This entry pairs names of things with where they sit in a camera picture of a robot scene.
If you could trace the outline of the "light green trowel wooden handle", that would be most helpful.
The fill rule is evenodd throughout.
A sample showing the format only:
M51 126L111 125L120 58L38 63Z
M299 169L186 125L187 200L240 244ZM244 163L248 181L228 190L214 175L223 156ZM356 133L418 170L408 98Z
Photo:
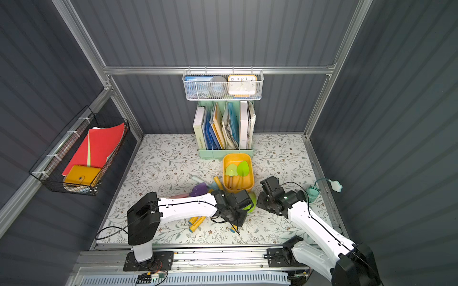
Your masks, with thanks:
M229 164L225 170L225 175L228 176L227 188L232 189L234 177L238 176L237 166L235 164Z

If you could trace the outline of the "bright green shovel yellow handle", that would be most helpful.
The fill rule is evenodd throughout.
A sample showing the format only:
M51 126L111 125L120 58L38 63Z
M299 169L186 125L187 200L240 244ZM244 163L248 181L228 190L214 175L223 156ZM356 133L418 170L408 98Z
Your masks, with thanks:
M239 181L237 183L237 188L242 189L244 177L249 175L249 165L247 161L242 161L237 167L237 174L239 176Z

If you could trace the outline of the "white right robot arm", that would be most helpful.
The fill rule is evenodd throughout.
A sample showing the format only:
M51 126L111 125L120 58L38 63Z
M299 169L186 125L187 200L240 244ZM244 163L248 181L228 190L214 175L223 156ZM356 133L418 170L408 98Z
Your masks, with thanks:
M365 244L355 244L319 218L311 210L304 188L286 192L274 176L261 181L261 186L257 206L288 219L319 246L315 249L299 237L289 239L283 245L289 263L309 266L334 286L383 284L372 249Z

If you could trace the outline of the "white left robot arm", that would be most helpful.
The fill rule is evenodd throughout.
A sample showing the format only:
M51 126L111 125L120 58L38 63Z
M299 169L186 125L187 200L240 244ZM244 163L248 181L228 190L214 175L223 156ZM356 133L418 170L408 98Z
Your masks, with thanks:
M146 262L153 258L152 240L161 223L192 217L220 217L238 230L254 206L245 190L239 193L215 190L180 199L159 198L155 192L147 193L127 211L128 244L135 260Z

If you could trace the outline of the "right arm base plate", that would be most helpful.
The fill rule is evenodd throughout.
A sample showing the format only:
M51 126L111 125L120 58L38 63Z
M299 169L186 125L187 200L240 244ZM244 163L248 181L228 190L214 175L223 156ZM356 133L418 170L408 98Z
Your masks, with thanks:
M271 268L306 267L305 264L297 262L292 254L285 249L267 249L263 258L268 261Z

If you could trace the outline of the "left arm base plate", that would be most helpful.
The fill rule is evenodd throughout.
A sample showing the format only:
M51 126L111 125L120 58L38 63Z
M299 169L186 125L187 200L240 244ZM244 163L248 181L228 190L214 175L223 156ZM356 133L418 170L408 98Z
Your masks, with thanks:
M129 252L125 259L123 271L124 272L141 272L153 270L167 270L170 271L174 261L175 253L173 251L159 251L153 254L153 257L144 262L139 262L133 252Z

